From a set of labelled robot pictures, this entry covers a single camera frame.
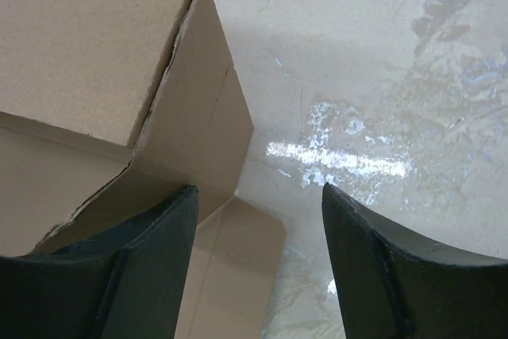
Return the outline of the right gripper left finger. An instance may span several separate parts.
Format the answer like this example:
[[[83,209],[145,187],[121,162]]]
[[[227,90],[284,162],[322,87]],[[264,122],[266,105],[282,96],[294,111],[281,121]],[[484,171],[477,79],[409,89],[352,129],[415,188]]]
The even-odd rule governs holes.
[[[197,220],[186,186],[53,253],[3,257],[2,337],[174,337]]]

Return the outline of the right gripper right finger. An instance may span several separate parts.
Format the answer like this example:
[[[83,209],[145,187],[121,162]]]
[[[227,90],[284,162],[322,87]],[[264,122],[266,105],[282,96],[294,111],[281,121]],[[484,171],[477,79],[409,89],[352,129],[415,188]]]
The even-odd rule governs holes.
[[[435,241],[338,187],[322,219],[348,338],[505,338],[507,261]]]

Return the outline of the large cardboard box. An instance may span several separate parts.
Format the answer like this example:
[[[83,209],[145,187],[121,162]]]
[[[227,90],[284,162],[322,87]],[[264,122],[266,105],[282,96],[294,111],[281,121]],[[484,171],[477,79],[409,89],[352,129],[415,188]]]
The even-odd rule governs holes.
[[[236,196],[252,133],[214,0],[1,0],[1,259],[194,186],[172,338],[260,337],[286,230]]]

